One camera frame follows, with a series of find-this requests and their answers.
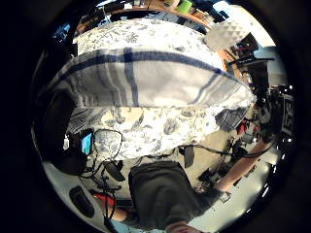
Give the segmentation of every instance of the black cable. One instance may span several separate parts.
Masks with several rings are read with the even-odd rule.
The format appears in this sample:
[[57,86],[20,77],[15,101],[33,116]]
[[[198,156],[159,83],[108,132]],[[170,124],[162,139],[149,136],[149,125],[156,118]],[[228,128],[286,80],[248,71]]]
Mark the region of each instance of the black cable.
[[[120,133],[120,131],[117,131],[117,130],[112,130],[112,129],[101,129],[101,130],[104,130],[104,131],[111,131],[111,132],[117,132],[121,135],[121,142],[120,142],[120,146],[118,148],[118,151],[116,152],[116,154],[113,156],[113,157],[110,157],[110,162],[115,162],[115,158],[118,156],[120,150],[121,150],[121,146],[122,146],[122,143],[123,143],[123,135]],[[98,173],[99,169],[101,168],[101,166],[106,162],[105,161],[102,161],[98,167],[95,169],[95,165],[96,165],[96,160],[97,160],[97,157],[98,157],[98,150],[97,150],[97,147],[96,147],[96,144],[94,143],[94,148],[95,148],[95,151],[96,151],[96,156],[93,160],[93,163],[92,163],[92,166],[91,166],[91,175],[89,176],[81,176],[82,178],[86,178],[86,179],[89,179],[89,178],[93,178],[95,177],[95,175]]]

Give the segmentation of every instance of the cloth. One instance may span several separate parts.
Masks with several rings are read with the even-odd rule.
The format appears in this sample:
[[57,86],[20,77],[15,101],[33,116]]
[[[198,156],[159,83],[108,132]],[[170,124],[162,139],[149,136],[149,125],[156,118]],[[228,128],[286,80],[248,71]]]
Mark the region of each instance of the cloth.
[[[218,130],[216,114],[253,101],[249,87],[207,63],[177,51],[130,48],[71,59],[44,90],[57,91],[66,91],[77,105],[69,123],[74,132],[92,127],[123,134],[115,159],[197,143]],[[142,107],[143,114],[128,121],[117,106]],[[101,148],[99,160],[115,156],[118,147]]]
[[93,50],[126,47],[172,50],[223,69],[222,59],[207,48],[204,35],[174,22],[136,18],[93,28],[75,38],[78,55]]
[[79,56],[42,92],[66,91],[75,100],[69,131],[111,129],[123,135],[120,142],[116,132],[100,134],[98,160],[199,143],[219,129],[218,113],[253,101],[249,87],[221,71],[220,57],[203,38],[156,19],[105,24],[75,39]]
[[123,223],[144,230],[164,230],[177,221],[189,222],[203,215],[223,195],[214,188],[205,193],[195,192],[176,162],[135,167],[129,183],[137,212],[131,212]]

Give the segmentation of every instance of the phone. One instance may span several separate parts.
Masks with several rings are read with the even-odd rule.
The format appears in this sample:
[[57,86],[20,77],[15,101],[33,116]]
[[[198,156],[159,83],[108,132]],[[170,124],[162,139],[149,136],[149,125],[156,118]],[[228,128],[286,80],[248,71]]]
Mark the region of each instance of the phone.
[[81,150],[85,155],[89,155],[92,152],[93,146],[93,130],[86,129],[81,133]]

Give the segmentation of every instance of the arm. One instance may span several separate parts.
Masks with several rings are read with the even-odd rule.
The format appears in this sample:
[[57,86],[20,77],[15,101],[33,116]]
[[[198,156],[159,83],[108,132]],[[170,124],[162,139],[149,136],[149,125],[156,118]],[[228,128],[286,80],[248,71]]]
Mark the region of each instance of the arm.
[[[262,139],[260,139],[251,149],[250,153],[261,152],[263,150],[266,150],[269,146],[269,143],[267,144]],[[253,168],[258,160],[259,157],[241,158],[233,165],[230,171],[214,186],[214,188],[220,191],[228,191],[236,181],[241,179]]]

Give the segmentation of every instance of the desk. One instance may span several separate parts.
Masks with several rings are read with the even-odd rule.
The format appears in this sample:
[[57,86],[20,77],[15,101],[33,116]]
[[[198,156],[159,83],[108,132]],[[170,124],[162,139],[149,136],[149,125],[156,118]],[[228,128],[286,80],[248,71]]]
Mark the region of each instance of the desk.
[[162,0],[151,0],[151,3],[149,5],[149,8],[148,8],[148,11],[157,11],[157,12],[166,12],[166,13],[170,13],[170,14],[173,14],[173,15],[176,15],[176,16],[179,16],[179,17],[185,17],[187,19],[190,19],[196,23],[199,23],[201,24],[202,26],[205,26],[207,28],[211,28],[211,26],[206,22],[206,21],[203,21],[201,20],[200,18],[198,17],[195,17],[193,16],[192,14],[182,14],[182,13],[179,13],[175,10],[169,10],[167,8],[164,7],[163,5],[164,1]]

